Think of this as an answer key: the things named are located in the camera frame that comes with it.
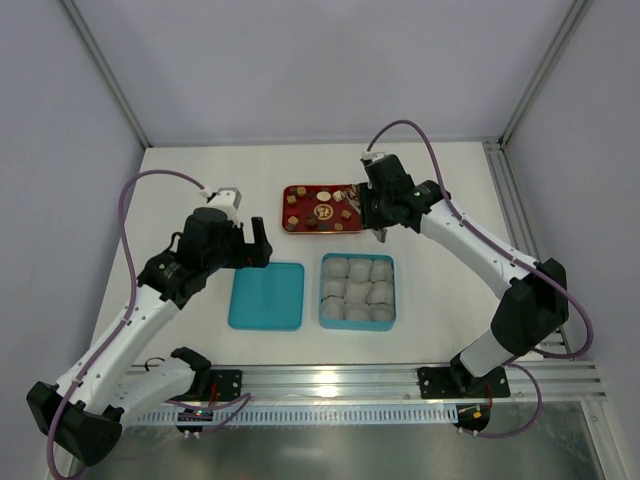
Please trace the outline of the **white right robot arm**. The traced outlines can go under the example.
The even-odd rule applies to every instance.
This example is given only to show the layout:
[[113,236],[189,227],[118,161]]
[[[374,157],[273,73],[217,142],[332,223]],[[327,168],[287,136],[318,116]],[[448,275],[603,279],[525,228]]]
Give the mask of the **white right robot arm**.
[[505,365],[537,347],[568,319],[566,271],[541,262],[475,226],[438,183],[413,181],[400,159],[366,154],[367,180],[357,187],[363,229],[385,241],[401,225],[435,241],[470,268],[499,301],[488,330],[446,367],[418,371],[423,398],[505,396]]

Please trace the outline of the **metal serving tongs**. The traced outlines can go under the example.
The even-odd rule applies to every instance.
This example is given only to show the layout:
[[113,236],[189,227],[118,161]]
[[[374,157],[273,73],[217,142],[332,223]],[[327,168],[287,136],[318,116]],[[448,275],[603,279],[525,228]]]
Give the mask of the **metal serving tongs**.
[[364,216],[364,207],[361,202],[360,188],[358,184],[350,184],[341,190],[343,200],[351,207],[351,209],[357,214],[359,218],[360,229],[362,231],[368,231],[374,235],[376,240],[384,244],[387,240],[387,229],[373,228],[366,224]]

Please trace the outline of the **white oval chocolate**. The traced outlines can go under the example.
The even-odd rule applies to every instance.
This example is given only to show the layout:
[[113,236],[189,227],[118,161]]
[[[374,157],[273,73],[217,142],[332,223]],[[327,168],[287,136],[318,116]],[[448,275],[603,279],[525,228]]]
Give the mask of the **white oval chocolate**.
[[329,201],[331,199],[331,194],[329,192],[327,192],[327,191],[320,191],[317,194],[317,199],[320,202],[327,202],[327,201]]

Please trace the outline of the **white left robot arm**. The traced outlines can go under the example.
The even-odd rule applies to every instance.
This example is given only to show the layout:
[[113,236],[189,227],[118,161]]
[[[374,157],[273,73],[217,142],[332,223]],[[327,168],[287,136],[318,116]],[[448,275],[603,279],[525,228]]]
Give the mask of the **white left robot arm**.
[[91,467],[114,449],[122,432],[156,406],[177,397],[199,399],[211,382],[210,361],[187,347],[175,349],[141,378],[121,380],[150,341],[220,269],[264,268],[272,246],[260,217],[254,240],[221,208],[189,215],[169,248],[134,277],[129,301],[102,336],[54,383],[38,381],[26,400],[47,447],[61,447]]

